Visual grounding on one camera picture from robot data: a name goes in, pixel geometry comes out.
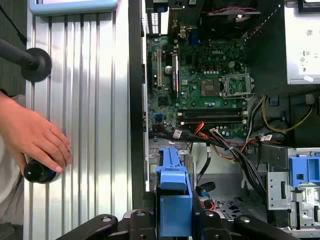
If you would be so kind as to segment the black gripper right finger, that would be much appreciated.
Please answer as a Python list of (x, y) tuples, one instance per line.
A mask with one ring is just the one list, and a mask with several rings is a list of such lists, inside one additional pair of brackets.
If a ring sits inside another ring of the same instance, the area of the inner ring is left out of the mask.
[(193, 215), (195, 240), (296, 240), (284, 232), (250, 215), (240, 215), (229, 222), (215, 211), (197, 211)]

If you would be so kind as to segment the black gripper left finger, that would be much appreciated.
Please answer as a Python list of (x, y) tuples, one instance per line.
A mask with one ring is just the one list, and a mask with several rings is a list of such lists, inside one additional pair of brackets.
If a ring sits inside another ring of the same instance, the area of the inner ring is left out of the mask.
[(131, 210), (121, 220), (100, 214), (60, 236), (60, 240), (155, 240), (153, 215), (144, 210)]

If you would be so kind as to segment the person's bare hand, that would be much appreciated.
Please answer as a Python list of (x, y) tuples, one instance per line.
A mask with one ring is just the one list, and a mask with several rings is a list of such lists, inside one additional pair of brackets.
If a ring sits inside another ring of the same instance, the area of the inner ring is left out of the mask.
[(57, 173), (72, 163), (71, 143), (62, 130), (4, 93), (0, 94), (0, 135), (22, 172), (26, 157)]

